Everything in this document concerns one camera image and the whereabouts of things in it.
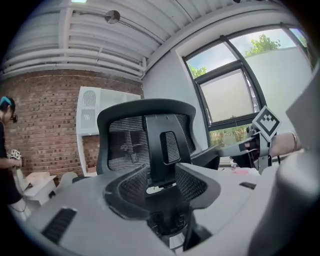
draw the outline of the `ceiling light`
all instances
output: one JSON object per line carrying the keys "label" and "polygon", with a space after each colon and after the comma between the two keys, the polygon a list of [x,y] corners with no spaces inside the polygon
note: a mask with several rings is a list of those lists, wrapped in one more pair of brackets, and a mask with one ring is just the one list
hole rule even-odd
{"label": "ceiling light", "polygon": [[86,3],[87,0],[71,0],[72,3]]}
{"label": "ceiling light", "polygon": [[108,24],[115,24],[120,20],[120,13],[117,10],[110,10],[104,16]]}

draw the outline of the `sky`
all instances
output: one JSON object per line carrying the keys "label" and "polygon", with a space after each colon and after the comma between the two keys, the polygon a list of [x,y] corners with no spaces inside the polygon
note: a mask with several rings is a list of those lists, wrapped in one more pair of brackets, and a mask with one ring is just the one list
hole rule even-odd
{"label": "sky", "polygon": [[[245,51],[249,51],[253,46],[251,40],[258,40],[259,36],[262,34],[265,34],[272,41],[280,40],[280,49],[296,46],[290,37],[280,28],[241,35],[231,39],[230,42],[235,45],[242,55],[245,55]],[[208,72],[235,60],[236,58],[233,56],[233,54],[223,43],[221,43],[198,54],[197,56],[188,60],[187,63],[194,68],[206,67],[206,71]]]}

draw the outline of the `white wall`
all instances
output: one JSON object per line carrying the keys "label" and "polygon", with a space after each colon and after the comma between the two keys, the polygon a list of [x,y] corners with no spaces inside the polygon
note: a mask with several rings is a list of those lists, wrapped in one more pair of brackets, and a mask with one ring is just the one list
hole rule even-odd
{"label": "white wall", "polygon": [[163,56],[143,78],[143,95],[145,99],[173,99],[194,106],[195,139],[203,150],[208,147],[204,119],[195,88],[181,57],[174,50]]}
{"label": "white wall", "polygon": [[282,121],[278,133],[293,131],[286,110],[304,91],[311,79],[311,67],[298,47],[272,50],[246,58],[267,106]]}

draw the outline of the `window frame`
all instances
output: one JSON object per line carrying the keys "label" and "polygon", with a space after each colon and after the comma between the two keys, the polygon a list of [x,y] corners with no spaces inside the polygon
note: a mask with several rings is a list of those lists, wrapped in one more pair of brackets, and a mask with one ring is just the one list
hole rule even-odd
{"label": "window frame", "polygon": [[[300,42],[300,40],[290,30],[292,28],[300,29],[296,25],[284,24],[284,23],[262,25],[262,26],[256,26],[256,27],[243,29],[243,30],[240,30],[240,31],[228,34],[228,35],[221,35],[220,38],[218,38],[212,42],[209,42],[209,43],[205,44],[204,46],[196,49],[192,53],[188,54],[187,56],[182,57],[182,60],[188,70],[188,73],[189,73],[190,78],[193,83],[193,87],[194,87],[196,96],[199,101],[200,109],[201,109],[203,120],[205,123],[205,130],[206,130],[207,142],[208,142],[209,147],[211,146],[210,134],[209,134],[211,131],[217,131],[217,130],[221,130],[221,129],[249,125],[252,123],[253,119],[257,116],[257,114],[259,112],[246,114],[246,115],[242,115],[242,116],[237,116],[237,117],[226,119],[226,120],[210,122],[211,114],[210,114],[205,96],[204,96],[203,91],[201,89],[201,85],[203,83],[206,83],[210,80],[213,80],[213,79],[218,78],[220,76],[226,75],[232,71],[240,69],[242,71],[242,73],[246,76],[246,78],[248,79],[248,81],[253,89],[253,92],[255,94],[259,109],[261,110],[264,106],[267,106],[267,102],[266,102],[264,93],[262,91],[262,88],[259,84],[259,81],[258,81],[256,75],[254,74],[250,65],[246,61],[245,57],[230,42],[230,40],[233,38],[243,36],[246,34],[250,34],[250,33],[254,33],[254,32],[260,32],[260,31],[272,30],[272,29],[282,29],[290,37],[290,39],[294,42],[294,44],[304,52],[306,57],[308,57],[307,49],[303,46],[303,44]],[[228,64],[225,64],[223,66],[217,67],[217,68],[210,70],[209,72],[207,72],[201,76],[194,78],[189,67],[188,67],[187,61],[190,60],[191,58],[195,57],[196,55],[198,55],[198,54],[200,54],[200,53],[202,53],[202,52],[204,52],[214,46],[217,46],[219,44],[225,44],[228,47],[228,49],[231,51],[231,53],[235,56],[236,60],[232,61]]]}

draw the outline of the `window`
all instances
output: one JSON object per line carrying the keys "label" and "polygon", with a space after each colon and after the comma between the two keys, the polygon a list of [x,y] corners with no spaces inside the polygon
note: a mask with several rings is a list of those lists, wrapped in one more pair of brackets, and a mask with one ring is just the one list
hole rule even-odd
{"label": "window", "polygon": [[193,78],[236,60],[236,57],[223,43],[207,49],[189,59],[186,63]]}
{"label": "window", "polygon": [[252,99],[252,95],[255,95],[240,69],[203,83],[200,87],[211,123],[251,114],[256,110]]}
{"label": "window", "polygon": [[307,39],[302,35],[300,29],[290,28],[290,31],[296,36],[296,38],[299,39],[299,41],[304,47],[307,47]]}
{"label": "window", "polygon": [[184,58],[193,78],[211,146],[247,137],[264,105],[293,129],[286,110],[311,78],[306,39],[284,24],[224,36]]}
{"label": "window", "polygon": [[210,131],[210,145],[227,147],[237,142],[243,141],[247,137],[247,127],[249,125],[250,124],[245,124],[232,128]]}
{"label": "window", "polygon": [[231,39],[230,42],[244,57],[296,47],[295,43],[281,28],[244,34]]}

